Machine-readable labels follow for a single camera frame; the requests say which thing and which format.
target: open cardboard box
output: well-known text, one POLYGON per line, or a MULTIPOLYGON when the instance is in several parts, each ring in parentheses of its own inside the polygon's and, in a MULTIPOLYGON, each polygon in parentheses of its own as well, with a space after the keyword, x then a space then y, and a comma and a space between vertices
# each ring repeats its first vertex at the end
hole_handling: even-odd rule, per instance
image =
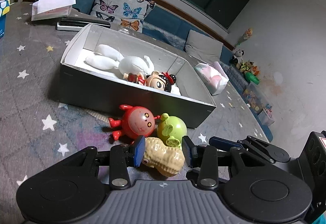
POLYGON ((88 24, 70 41, 61 58, 60 93, 62 103, 123 115, 119 105, 143 106, 154 115, 168 113, 180 117, 187 127, 198 127, 216 105, 193 67, 182 57, 154 44, 115 31, 88 24), (107 44, 123 56, 147 55, 155 70, 177 77, 181 95, 127 82, 117 69, 101 71, 83 60, 99 44, 107 44))

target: orange butterfly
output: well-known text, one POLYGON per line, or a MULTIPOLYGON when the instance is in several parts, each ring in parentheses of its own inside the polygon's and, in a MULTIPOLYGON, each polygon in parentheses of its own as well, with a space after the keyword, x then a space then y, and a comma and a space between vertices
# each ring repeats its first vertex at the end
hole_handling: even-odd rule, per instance
POLYGON ((127 28, 131 27, 135 31, 139 30, 139 21, 138 20, 130 22, 130 21, 127 21, 125 19, 121 19, 121 24, 120 25, 123 26, 123 27, 127 27, 127 28))

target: blue box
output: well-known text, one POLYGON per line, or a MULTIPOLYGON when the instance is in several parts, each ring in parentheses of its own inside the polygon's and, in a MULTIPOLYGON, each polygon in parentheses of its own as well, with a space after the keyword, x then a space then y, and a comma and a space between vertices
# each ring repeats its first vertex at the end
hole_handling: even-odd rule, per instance
POLYGON ((0 1, 0 38, 4 36, 4 25, 6 22, 6 14, 10 9, 10 0, 0 1))

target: white plush leg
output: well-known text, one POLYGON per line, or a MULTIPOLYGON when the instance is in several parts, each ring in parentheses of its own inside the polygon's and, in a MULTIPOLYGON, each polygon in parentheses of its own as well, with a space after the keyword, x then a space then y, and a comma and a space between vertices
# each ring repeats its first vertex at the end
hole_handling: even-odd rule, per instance
POLYGON ((119 51, 108 45, 100 44, 94 51, 101 53, 103 56, 111 58, 114 61, 121 61, 123 59, 123 55, 119 51))
POLYGON ((149 56, 144 56, 143 57, 147 66, 148 66, 148 72, 146 73, 147 75, 151 75, 152 72, 154 71, 154 64, 152 63, 151 59, 149 58, 149 56))
POLYGON ((95 55, 93 57, 87 57, 85 59, 86 63, 94 68, 107 70, 119 67, 119 62, 114 61, 111 58, 104 57, 101 55, 95 55))

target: panda plush toy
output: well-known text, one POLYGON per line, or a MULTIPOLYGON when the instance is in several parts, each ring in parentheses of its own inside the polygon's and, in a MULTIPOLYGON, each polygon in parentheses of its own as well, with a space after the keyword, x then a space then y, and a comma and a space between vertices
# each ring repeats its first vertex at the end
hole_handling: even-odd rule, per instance
POLYGON ((237 50, 234 55, 232 56, 230 63, 237 65, 238 63, 242 63, 243 59, 242 56, 244 55, 244 51, 242 49, 237 50))

